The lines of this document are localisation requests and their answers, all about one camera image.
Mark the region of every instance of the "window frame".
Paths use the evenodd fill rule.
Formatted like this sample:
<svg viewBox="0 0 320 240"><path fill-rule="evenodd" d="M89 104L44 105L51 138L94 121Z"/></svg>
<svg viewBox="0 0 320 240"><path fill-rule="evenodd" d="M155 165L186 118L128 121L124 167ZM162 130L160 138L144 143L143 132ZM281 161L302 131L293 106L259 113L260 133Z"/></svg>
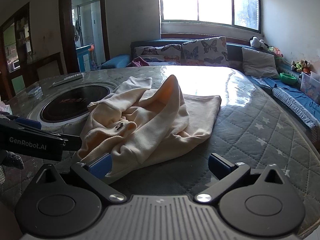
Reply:
<svg viewBox="0 0 320 240"><path fill-rule="evenodd" d="M165 20L163 16L163 0L160 0L160 13L161 13L161 23L202 23L202 24L211 24L211 25L219 25L219 26L225 26L225 27L232 27L232 28L237 28L237 29L242 29L242 30L247 30L250 32L255 32L255 33L261 33L261 25L262 25L262 6L261 6L261 0L258 0L259 2L259 22L258 22L258 30L235 25L235 4L234 0L231 0L231 13L232 13L232 24L223 24L223 23L214 23L214 22L204 22L204 21L199 21L199 0L197 0L197 8L198 8L198 20Z"/></svg>

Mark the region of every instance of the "microwave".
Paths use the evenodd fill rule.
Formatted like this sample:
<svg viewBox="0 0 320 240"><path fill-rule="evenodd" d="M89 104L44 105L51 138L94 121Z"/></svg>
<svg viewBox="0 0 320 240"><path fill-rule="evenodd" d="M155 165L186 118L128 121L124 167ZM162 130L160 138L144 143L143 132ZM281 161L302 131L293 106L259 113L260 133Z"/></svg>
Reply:
<svg viewBox="0 0 320 240"><path fill-rule="evenodd" d="M13 69L17 69L20 67L20 63L19 60L12 62L12 68Z"/></svg>

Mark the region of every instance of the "butterfly pillow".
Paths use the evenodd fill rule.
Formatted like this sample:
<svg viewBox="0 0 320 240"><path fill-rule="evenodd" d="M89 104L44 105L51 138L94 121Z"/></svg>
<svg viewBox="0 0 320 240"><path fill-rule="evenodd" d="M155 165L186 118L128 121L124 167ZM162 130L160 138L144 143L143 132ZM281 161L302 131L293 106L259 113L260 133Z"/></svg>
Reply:
<svg viewBox="0 0 320 240"><path fill-rule="evenodd" d="M229 66L225 37L188 41L182 44L183 64L198 66Z"/></svg>
<svg viewBox="0 0 320 240"><path fill-rule="evenodd" d="M135 47L133 57L142 57L146 62L175 62L180 65L181 45L170 44L161 47Z"/></svg>

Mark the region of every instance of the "hanging clothes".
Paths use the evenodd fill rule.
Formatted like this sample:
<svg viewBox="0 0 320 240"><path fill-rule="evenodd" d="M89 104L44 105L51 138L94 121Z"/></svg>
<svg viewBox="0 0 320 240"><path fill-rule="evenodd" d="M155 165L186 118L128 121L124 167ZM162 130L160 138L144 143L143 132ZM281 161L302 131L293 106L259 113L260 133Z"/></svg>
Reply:
<svg viewBox="0 0 320 240"><path fill-rule="evenodd" d="M79 35L75 26L73 26L73 38L75 40L75 43L79 40Z"/></svg>
<svg viewBox="0 0 320 240"><path fill-rule="evenodd" d="M77 34L78 34L78 39L77 39L76 41L78 41L80 35L82 34L82 33L81 33L81 26L80 26L80 23L79 23L79 20L78 20L78 19L76 19L75 28L76 28L76 32L77 32Z"/></svg>

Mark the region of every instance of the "doorway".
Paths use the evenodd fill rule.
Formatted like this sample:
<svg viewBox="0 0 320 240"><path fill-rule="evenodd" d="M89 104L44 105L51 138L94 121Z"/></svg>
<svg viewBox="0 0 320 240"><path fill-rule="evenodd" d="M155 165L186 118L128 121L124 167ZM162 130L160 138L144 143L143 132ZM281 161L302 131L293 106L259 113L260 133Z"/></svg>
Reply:
<svg viewBox="0 0 320 240"><path fill-rule="evenodd" d="M105 0L59 0L59 14L68 73L100 69L110 59Z"/></svg>

